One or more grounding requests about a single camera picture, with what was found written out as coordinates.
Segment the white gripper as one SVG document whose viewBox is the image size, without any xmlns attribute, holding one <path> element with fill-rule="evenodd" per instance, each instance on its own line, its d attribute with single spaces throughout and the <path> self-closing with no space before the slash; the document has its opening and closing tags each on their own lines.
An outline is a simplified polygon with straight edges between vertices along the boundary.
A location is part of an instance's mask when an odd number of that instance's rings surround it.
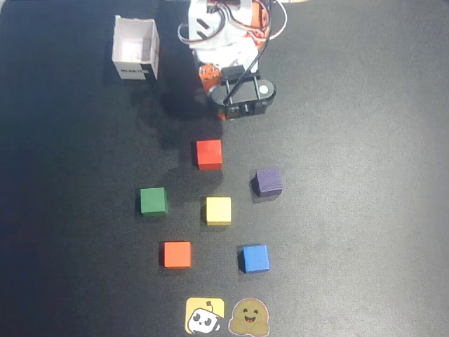
<svg viewBox="0 0 449 337">
<path fill-rule="evenodd" d="M 247 69 L 259 53 L 248 33 L 253 21 L 251 1 L 191 1 L 187 45 L 193 50 L 208 107 L 226 120 L 225 111 L 212 99 L 221 84 L 220 70 L 242 65 Z"/>
</svg>

